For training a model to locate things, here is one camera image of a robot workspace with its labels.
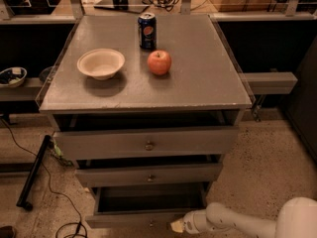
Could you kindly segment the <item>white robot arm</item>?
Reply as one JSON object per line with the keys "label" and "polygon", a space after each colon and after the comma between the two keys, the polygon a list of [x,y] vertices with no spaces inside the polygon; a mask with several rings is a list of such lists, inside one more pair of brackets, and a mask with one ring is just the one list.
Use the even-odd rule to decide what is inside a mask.
{"label": "white robot arm", "polygon": [[212,202],[205,209],[190,211],[170,223],[174,232],[199,234],[236,229],[250,238],[317,238],[317,201],[307,197],[290,199],[276,221],[235,212]]}

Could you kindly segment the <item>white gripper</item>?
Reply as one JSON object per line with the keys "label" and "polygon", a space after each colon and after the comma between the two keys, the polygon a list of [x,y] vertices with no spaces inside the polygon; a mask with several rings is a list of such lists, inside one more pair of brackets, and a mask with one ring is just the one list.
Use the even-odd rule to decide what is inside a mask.
{"label": "white gripper", "polygon": [[183,233],[184,230],[189,234],[198,234],[207,230],[207,219],[205,210],[190,211],[170,223],[171,230],[176,233]]}

